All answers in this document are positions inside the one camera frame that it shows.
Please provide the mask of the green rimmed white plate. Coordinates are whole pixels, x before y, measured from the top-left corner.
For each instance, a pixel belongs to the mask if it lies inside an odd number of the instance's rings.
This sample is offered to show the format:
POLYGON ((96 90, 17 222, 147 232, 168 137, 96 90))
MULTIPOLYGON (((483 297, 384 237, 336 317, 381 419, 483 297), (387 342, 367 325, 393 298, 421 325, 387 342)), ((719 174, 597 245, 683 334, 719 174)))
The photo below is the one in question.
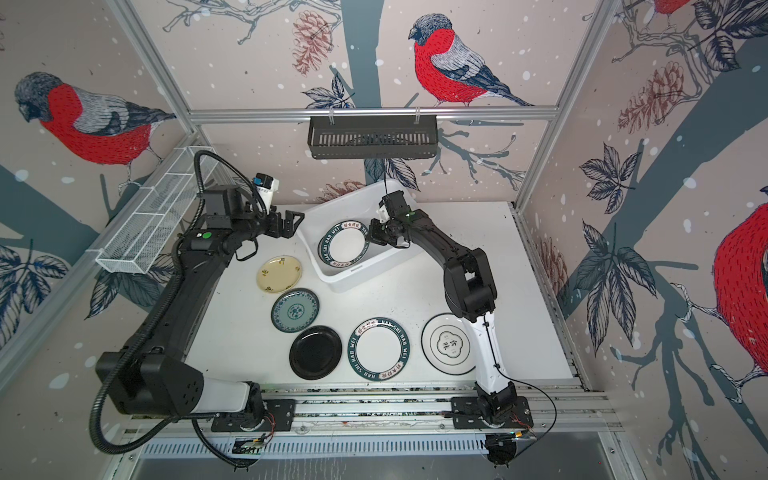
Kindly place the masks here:
POLYGON ((333 225, 318 243, 319 259, 333 268, 347 268, 360 262, 369 248, 368 228, 357 220, 333 225))

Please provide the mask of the white plate thin green rim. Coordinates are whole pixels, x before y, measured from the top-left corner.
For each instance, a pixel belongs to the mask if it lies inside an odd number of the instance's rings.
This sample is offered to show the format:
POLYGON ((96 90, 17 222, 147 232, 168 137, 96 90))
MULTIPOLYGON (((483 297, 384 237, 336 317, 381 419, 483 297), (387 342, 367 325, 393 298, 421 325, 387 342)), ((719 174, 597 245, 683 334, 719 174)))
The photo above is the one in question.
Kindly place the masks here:
POLYGON ((426 322, 421 348, 429 364, 443 374, 466 375, 476 367, 462 320, 451 313, 438 314, 426 322))

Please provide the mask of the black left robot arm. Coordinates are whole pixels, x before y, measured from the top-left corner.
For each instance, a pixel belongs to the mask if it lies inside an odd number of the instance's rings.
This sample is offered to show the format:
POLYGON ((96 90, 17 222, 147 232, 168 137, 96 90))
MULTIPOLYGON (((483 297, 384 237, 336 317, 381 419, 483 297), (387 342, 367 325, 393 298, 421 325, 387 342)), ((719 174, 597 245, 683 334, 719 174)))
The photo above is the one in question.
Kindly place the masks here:
POLYGON ((171 419, 253 408, 257 395, 250 382, 207 378, 187 364, 186 356, 237 250, 262 235, 293 237, 305 215, 270 207, 260 219, 255 201, 234 185, 204 190, 202 204, 176 244, 174 273, 147 319, 119 351, 97 361, 102 386, 92 416, 100 415, 107 402, 122 414, 171 419))

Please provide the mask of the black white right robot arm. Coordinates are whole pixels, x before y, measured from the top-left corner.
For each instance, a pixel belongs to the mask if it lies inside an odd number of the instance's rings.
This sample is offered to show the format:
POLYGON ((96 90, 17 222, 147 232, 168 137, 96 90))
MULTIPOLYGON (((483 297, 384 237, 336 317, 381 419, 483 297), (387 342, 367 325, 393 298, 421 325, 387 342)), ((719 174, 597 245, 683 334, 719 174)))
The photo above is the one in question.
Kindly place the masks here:
POLYGON ((490 426, 509 422, 518 394, 514 381, 506 375, 496 335, 498 291, 485 251, 456 242, 427 213, 411 209, 397 193, 379 202, 367 239, 393 248, 415 244, 442 267, 446 303, 462 319, 475 354, 479 416, 490 426))

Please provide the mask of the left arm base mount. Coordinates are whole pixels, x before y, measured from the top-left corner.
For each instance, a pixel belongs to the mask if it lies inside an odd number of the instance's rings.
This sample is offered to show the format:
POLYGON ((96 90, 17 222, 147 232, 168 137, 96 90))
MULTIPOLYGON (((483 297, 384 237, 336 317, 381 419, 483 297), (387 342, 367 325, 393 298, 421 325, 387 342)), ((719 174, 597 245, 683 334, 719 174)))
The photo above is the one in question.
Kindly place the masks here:
POLYGON ((216 417, 211 430, 216 433, 272 433, 291 430, 296 401, 293 399, 262 400, 243 412, 224 413, 216 417))

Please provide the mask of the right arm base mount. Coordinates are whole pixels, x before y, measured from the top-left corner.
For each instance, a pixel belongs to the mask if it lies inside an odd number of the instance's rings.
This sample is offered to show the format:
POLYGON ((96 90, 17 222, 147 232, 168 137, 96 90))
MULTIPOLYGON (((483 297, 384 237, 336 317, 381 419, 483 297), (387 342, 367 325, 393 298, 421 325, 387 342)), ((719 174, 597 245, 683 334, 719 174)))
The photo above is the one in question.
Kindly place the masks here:
POLYGON ((453 397, 444 417, 455 429, 523 429, 533 428, 528 400, 522 396, 453 397))

